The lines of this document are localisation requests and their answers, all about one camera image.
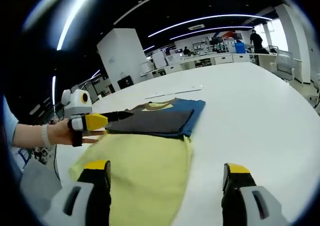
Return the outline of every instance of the blue bin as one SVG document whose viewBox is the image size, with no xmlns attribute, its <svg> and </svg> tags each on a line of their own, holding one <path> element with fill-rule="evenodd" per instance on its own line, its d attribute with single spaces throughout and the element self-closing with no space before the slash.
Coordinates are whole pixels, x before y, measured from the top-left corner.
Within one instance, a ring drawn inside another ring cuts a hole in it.
<svg viewBox="0 0 320 226">
<path fill-rule="evenodd" d="M 237 42 L 234 44 L 235 46 L 235 51 L 237 53 L 246 53 L 246 49 L 245 49 L 245 44 L 242 42 Z"/>
</svg>

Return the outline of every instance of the round table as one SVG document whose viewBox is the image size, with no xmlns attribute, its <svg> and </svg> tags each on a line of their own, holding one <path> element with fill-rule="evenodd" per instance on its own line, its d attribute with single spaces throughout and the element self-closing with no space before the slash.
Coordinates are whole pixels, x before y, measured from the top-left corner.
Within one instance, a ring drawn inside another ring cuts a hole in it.
<svg viewBox="0 0 320 226">
<path fill-rule="evenodd" d="M 200 86 L 200 91 L 145 99 L 155 92 Z M 133 108 L 173 97 L 204 100 L 193 129 L 193 155 L 185 195 L 173 225 L 222 225 L 224 164 L 247 167 L 257 185 L 295 220 L 312 199 L 320 178 L 320 117 L 290 84 L 250 62 L 172 73 L 120 90 L 93 105 L 93 112 Z M 86 150 L 57 147 L 62 185 Z"/>
</svg>

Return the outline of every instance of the wrist band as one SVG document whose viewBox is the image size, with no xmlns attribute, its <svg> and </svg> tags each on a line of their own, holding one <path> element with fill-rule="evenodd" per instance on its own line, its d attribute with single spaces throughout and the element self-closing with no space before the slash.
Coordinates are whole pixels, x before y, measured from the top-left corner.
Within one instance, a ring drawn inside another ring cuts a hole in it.
<svg viewBox="0 0 320 226">
<path fill-rule="evenodd" d="M 49 141 L 49 138 L 48 138 L 48 124 L 42 126 L 41 135 L 42 135 L 42 139 L 44 141 L 44 145 L 46 147 L 52 146 L 50 141 Z"/>
</svg>

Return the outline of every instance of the human hand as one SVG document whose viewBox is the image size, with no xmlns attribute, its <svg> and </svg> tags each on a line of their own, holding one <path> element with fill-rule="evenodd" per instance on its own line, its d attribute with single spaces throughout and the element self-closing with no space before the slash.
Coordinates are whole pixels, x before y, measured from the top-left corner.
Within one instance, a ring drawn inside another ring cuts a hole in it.
<svg viewBox="0 0 320 226">
<path fill-rule="evenodd" d="M 48 126 L 48 138 L 50 143 L 73 145 L 74 131 L 68 128 L 69 119 L 58 122 L 55 125 Z M 83 132 L 83 136 L 104 135 L 104 131 Z M 96 143 L 98 140 L 91 138 L 83 138 L 82 143 Z"/>
</svg>

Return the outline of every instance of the ceiling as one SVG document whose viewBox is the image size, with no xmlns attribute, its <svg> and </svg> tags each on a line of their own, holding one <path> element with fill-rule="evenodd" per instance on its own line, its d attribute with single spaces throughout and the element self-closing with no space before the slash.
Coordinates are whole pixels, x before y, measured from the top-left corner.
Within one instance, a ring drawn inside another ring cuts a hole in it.
<svg viewBox="0 0 320 226">
<path fill-rule="evenodd" d="M 106 73 L 96 53 L 96 45 L 112 28 L 135 28 L 143 48 L 161 47 L 172 43 L 171 37 L 188 33 L 190 26 L 204 24 L 205 29 L 240 26 L 249 18 L 202 20 L 150 38 L 148 35 L 187 20 L 221 14 L 255 15 L 283 3 L 282 0 L 150 0 L 114 25 L 117 19 L 144 0 L 87 0 L 74 18 L 62 50 L 56 51 L 66 13 L 75 0 L 58 0 L 29 31 L 19 34 L 37 1 L 13 0 L 15 11 L 11 17 L 14 25 L 8 29 L 11 35 L 15 35 L 15 40 L 8 54 L 11 64 L 7 74 L 15 82 L 8 81 L 6 95 L 19 117 L 51 96 L 53 75 L 57 77 L 56 100 L 59 101 L 63 89 L 89 78 L 99 69 Z M 265 16 L 277 17 L 275 12 Z M 249 25 L 261 22 L 263 20 L 254 20 Z"/>
</svg>

